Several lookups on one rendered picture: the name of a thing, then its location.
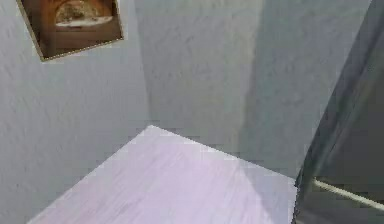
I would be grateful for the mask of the dark grey fridge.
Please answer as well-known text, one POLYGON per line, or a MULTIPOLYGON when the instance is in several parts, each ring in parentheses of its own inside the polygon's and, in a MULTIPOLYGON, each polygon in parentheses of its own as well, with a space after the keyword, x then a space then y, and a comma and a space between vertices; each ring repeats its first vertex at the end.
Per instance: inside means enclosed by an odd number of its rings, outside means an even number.
POLYGON ((296 179, 292 224, 384 224, 384 0, 372 0, 296 179))

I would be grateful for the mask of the brown framed wall picture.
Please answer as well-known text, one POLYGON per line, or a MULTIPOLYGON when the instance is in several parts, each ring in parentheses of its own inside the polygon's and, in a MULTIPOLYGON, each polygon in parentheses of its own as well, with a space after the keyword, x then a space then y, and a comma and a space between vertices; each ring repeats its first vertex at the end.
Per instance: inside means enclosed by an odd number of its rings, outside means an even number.
POLYGON ((123 40, 118 0, 16 0, 42 62, 123 40))

